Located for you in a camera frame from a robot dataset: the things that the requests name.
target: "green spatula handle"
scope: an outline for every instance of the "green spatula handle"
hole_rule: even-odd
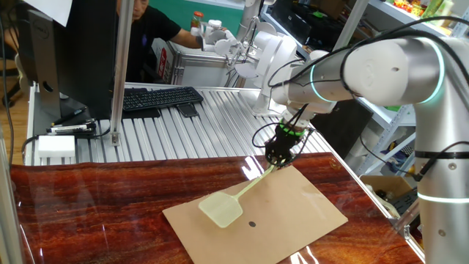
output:
[[[248,186],[246,186],[243,190],[241,190],[238,194],[234,195],[233,197],[235,199],[239,199],[241,197],[241,195],[243,195],[245,192],[249,191],[249,189],[252,188],[252,186],[255,186],[260,180],[262,180],[262,178],[264,178],[269,173],[271,173],[273,171],[273,169],[275,169],[275,166],[270,165],[270,167],[268,169],[266,169],[265,172],[262,173],[262,175],[257,177],[256,180],[253,180],[251,183],[249,183]]]

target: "robotic arm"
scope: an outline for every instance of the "robotic arm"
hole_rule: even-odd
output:
[[[468,68],[469,43],[443,40]],[[291,67],[289,74],[272,80],[271,84],[279,84],[274,85],[272,97],[287,110],[276,135],[266,143],[267,159],[277,164],[286,155],[294,158],[287,149],[301,141],[316,113],[329,113],[337,101],[362,96],[378,106],[413,104],[416,168],[422,168],[419,175],[423,176],[418,179],[418,196],[426,263],[467,262],[469,111],[467,98],[458,91],[467,92],[469,86],[462,71],[447,51],[424,38],[364,45],[344,62],[346,53],[342,51],[311,67],[327,54],[315,51],[309,63]],[[289,122],[296,117],[296,123]]]

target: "black keyboard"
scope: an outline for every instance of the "black keyboard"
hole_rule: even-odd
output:
[[[200,103],[204,98],[193,87],[159,89],[142,91],[126,89],[124,111],[135,111],[148,108],[163,108],[181,103]]]

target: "spatula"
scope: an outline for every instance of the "spatula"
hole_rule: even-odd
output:
[[[271,173],[276,167],[271,165],[265,172],[241,190],[238,194],[232,196],[221,191],[215,192],[205,200],[199,203],[199,209],[202,210],[219,227],[228,227],[233,221],[243,214],[243,209],[239,203],[239,198],[250,188],[255,186],[262,178]]]

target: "glossy wooden table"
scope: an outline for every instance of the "glossy wooden table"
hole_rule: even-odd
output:
[[[244,158],[15,166],[26,258],[29,263],[192,263],[161,211],[243,182],[243,166]],[[349,221],[281,263],[421,262],[331,154],[304,155],[294,166]]]

